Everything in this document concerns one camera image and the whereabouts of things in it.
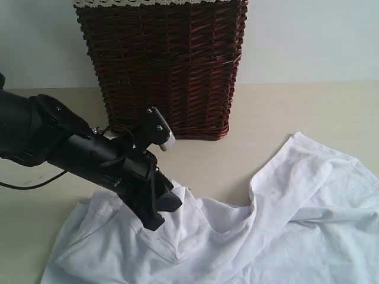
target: brown wicker basket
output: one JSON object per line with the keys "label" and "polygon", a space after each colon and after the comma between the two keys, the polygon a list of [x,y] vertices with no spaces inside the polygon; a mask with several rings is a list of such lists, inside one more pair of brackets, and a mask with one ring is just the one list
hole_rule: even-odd
{"label": "brown wicker basket", "polygon": [[247,4],[75,7],[111,130],[154,105],[178,138],[225,136]]}

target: beige table surface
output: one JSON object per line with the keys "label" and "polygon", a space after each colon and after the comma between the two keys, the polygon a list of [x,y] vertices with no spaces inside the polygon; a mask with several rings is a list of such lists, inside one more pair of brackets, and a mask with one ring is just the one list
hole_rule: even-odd
{"label": "beige table surface", "polygon": [[[15,92],[54,95],[92,125],[106,123],[97,89]],[[239,85],[230,123],[229,135],[220,141],[178,141],[166,153],[153,148],[162,171],[195,196],[246,205],[250,178],[300,130],[359,158],[379,176],[379,82]],[[16,185],[32,185],[59,171],[0,160],[0,180]],[[72,175],[34,191],[0,188],[0,283],[38,283],[75,203],[97,190],[102,189]]]}

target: wrinkled fabric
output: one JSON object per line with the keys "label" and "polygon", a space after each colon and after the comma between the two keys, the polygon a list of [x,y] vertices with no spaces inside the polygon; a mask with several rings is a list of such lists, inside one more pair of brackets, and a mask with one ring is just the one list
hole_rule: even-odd
{"label": "wrinkled fabric", "polygon": [[111,192],[78,203],[42,284],[379,283],[379,180],[356,158],[295,133],[250,206],[174,184],[183,206],[155,232]]}

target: white lace trim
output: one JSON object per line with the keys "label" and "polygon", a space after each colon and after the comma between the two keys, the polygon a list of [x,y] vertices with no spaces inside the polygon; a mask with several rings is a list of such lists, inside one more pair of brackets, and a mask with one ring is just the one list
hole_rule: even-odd
{"label": "white lace trim", "polygon": [[168,5],[171,3],[182,5],[184,3],[197,4],[200,2],[216,2],[216,0],[73,0],[76,7],[111,7],[115,6],[139,6],[139,5]]}

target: black robotic arm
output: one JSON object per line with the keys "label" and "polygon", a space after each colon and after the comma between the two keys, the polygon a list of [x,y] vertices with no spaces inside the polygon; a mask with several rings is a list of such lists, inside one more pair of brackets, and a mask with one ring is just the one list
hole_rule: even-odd
{"label": "black robotic arm", "polygon": [[114,191],[150,230],[164,222],[158,211],[182,205],[146,150],[152,143],[166,150],[175,141],[156,108],[148,108],[126,136],[110,140],[58,100],[14,95],[2,89],[4,82],[0,74],[1,158],[28,167],[48,162]]}

